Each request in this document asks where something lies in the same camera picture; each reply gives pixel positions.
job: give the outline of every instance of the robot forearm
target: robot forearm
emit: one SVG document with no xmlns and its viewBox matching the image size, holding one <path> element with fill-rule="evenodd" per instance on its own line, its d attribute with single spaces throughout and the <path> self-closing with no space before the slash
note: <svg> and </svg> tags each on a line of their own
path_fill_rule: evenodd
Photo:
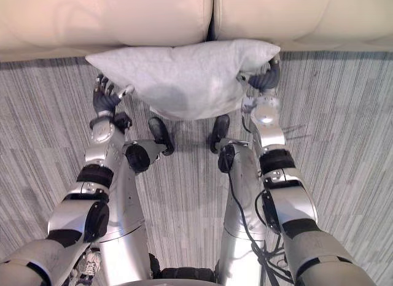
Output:
<svg viewBox="0 0 393 286">
<path fill-rule="evenodd" d="M 76 183 L 55 208 L 46 239 L 24 245 L 0 264 L 2 285 L 61 285 L 90 243 L 106 234 L 109 187 L 119 169 L 124 130 L 130 124 L 124 113 L 114 116 L 120 98 L 110 96 L 106 82 L 102 76 L 96 80 L 93 103 L 99 117 L 91 122 L 90 146 Z"/>
<path fill-rule="evenodd" d="M 317 212 L 279 127 L 279 101 L 263 95 L 253 103 L 250 128 L 263 175 L 263 211 L 284 240 L 296 285 L 375 285 L 345 248 L 317 226 Z"/>
</svg>

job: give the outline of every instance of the cream leather couch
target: cream leather couch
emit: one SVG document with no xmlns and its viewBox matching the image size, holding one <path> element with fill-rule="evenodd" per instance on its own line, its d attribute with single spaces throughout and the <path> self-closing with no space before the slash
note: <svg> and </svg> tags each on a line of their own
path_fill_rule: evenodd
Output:
<svg viewBox="0 0 393 286">
<path fill-rule="evenodd" d="M 392 51 L 393 0 L 0 0 L 0 61 L 234 38 Z"/>
</svg>

